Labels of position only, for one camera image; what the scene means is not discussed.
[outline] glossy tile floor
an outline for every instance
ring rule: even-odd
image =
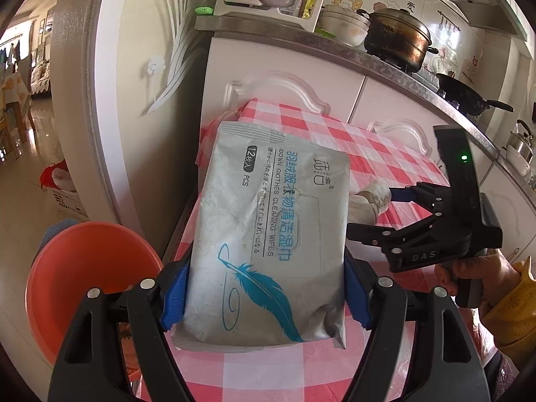
[[[44,231],[69,217],[41,190],[39,175],[63,160],[51,99],[31,105],[36,134],[17,141],[20,156],[0,159],[0,342],[29,387],[47,400],[52,367],[31,336],[24,294],[31,262]]]

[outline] table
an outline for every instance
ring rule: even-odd
[[[1,92],[3,98],[1,98],[0,107],[6,110],[8,107],[13,107],[20,140],[24,143],[28,138],[26,136],[26,124],[22,119],[22,110],[24,109],[26,99],[28,99],[29,92],[21,75],[17,71],[5,77]]]
[[[437,166],[424,155],[388,138],[358,127],[342,124],[336,119],[303,112],[282,104],[250,101],[242,112],[220,116],[209,128],[202,129],[197,165],[200,186],[203,183],[215,140],[223,120],[240,120],[261,124],[274,130],[293,134],[319,145],[344,150],[350,158],[350,193],[384,178],[389,186],[404,186],[417,181],[447,184]],[[194,239],[200,199],[189,218],[175,259],[180,259]],[[379,217],[379,224],[400,228],[428,213],[416,204],[394,202]],[[363,255],[353,254],[356,258]],[[405,289],[430,291],[438,281],[433,268],[391,274],[385,257],[369,259],[378,275],[389,275]],[[492,352],[492,337],[473,321],[474,339],[485,355]],[[332,340],[300,343],[244,354],[189,352],[171,345],[173,356],[198,402],[336,402],[342,400],[363,355],[369,332],[345,312],[346,349],[336,349]],[[398,365],[393,375],[387,400],[400,395],[411,356],[414,322],[407,322]],[[142,381],[138,397],[146,398]]]

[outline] brown cooking pot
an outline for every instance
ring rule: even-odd
[[[364,46],[372,55],[417,72],[427,52],[439,53],[437,48],[430,47],[432,40],[428,28],[407,10],[383,8],[369,17],[371,26]]]

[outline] countertop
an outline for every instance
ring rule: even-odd
[[[198,16],[196,29],[213,31],[216,37],[256,42],[307,54],[371,77],[404,94],[432,113],[463,127],[472,141],[507,172],[536,212],[536,192],[500,155],[500,149],[447,101],[394,66],[341,42],[294,26],[275,23],[268,18]]]

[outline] white plastic basket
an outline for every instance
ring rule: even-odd
[[[45,187],[45,189],[47,189],[47,192],[52,195],[52,198],[62,212],[77,217],[82,221],[89,220],[86,210],[84,209],[84,206],[82,205],[77,193],[47,187]]]

